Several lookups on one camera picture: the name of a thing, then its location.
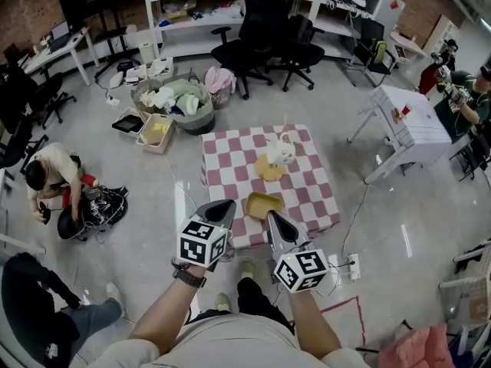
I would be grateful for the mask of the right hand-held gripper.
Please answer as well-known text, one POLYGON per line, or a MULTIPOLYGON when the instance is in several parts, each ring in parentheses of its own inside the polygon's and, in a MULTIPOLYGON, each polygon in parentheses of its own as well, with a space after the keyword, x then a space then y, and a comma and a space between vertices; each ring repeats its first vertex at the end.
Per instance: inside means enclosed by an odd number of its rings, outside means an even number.
POLYGON ((271 210, 266 221, 272 250, 268 261, 272 282, 282 284, 290 293, 316 288, 329 272, 324 252, 315 247, 306 229, 288 215, 271 210))

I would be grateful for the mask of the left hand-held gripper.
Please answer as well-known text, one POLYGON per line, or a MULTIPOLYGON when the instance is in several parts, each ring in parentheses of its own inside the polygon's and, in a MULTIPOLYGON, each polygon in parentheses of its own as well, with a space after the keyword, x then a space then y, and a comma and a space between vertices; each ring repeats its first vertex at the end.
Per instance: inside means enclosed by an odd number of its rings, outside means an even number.
POLYGON ((216 200, 198 207, 178 229, 176 258, 214 271, 230 248, 235 214, 233 199, 216 200))

